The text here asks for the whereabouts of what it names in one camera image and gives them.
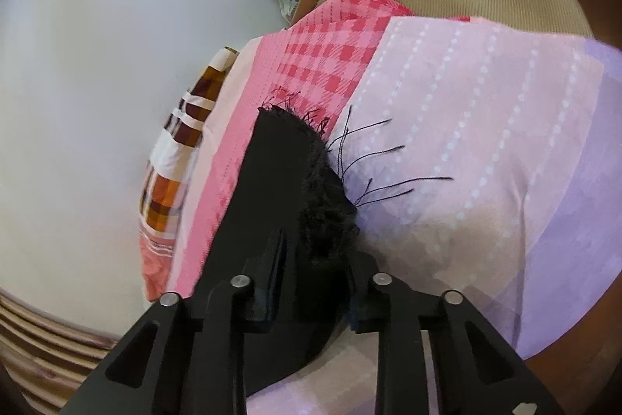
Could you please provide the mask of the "black denim pants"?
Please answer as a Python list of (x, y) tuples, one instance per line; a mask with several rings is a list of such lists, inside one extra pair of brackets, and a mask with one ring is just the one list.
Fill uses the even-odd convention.
[(276, 320), (284, 326), (286, 378), (320, 355), (350, 315), (355, 216), (320, 134), (290, 110), (260, 109), (193, 296), (206, 296), (219, 281), (241, 273), (271, 234), (284, 232)]

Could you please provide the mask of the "beige brown curtain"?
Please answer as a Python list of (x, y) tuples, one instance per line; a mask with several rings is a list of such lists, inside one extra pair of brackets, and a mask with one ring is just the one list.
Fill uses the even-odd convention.
[(1, 362), (37, 414), (57, 414), (117, 340), (1, 295)]

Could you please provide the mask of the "salmon orange plaid pillow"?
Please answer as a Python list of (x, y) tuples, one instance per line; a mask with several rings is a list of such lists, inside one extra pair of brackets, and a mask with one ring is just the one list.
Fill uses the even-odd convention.
[(229, 47), (216, 53), (192, 88), (181, 96), (149, 156), (139, 199), (138, 245), (145, 299), (150, 302), (166, 289), (203, 124), (214, 110), (236, 58), (237, 52)]

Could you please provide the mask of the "pink checked bed sheet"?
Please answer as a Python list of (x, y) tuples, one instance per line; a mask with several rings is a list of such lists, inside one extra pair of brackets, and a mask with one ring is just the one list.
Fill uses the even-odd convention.
[(192, 159), (168, 286), (192, 292), (259, 108), (325, 122), (362, 246), (415, 290), (461, 290), (567, 413), (621, 357), (621, 54), (485, 19), (330, 0), (250, 41)]

